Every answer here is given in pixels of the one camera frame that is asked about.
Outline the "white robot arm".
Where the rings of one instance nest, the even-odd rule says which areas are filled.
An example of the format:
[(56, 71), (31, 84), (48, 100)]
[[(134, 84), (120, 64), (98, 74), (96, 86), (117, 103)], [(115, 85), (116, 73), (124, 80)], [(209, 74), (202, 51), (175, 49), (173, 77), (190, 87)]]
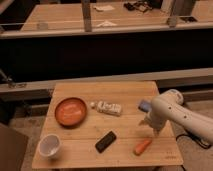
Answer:
[(213, 118), (183, 107), (183, 102), (183, 95), (176, 89), (155, 96), (151, 100), (151, 110), (142, 123), (148, 124), (154, 132), (159, 133), (167, 121), (173, 121), (213, 145)]

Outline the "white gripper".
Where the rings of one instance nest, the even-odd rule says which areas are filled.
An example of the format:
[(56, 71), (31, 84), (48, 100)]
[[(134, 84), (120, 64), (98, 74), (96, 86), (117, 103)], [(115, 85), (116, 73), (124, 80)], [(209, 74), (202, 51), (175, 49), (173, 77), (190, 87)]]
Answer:
[(153, 128), (154, 136), (159, 136), (160, 131), (166, 124), (166, 119), (154, 114), (153, 112), (149, 112), (145, 115), (144, 119), (139, 122), (139, 124), (148, 124), (151, 128)]

